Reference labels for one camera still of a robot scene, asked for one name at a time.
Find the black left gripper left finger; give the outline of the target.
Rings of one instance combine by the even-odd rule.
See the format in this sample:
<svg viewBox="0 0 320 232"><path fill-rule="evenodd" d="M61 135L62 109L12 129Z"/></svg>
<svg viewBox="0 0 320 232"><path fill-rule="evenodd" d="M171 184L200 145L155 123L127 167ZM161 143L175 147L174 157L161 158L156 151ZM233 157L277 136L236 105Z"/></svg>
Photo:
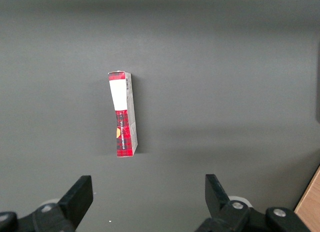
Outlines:
<svg viewBox="0 0 320 232"><path fill-rule="evenodd" d="M81 176L58 200L47 202L18 218L13 211L0 213L1 231L76 231L93 202L92 177Z"/></svg>

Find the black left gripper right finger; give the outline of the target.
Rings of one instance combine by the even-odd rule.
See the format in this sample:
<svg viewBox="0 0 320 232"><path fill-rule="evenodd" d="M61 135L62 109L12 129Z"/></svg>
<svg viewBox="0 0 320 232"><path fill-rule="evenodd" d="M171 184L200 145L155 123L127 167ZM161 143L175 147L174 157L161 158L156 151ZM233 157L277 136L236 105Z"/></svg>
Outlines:
<svg viewBox="0 0 320 232"><path fill-rule="evenodd" d="M205 201L210 217L196 231L309 231L288 208L269 207L260 213L243 201L229 199L214 174L205 176Z"/></svg>

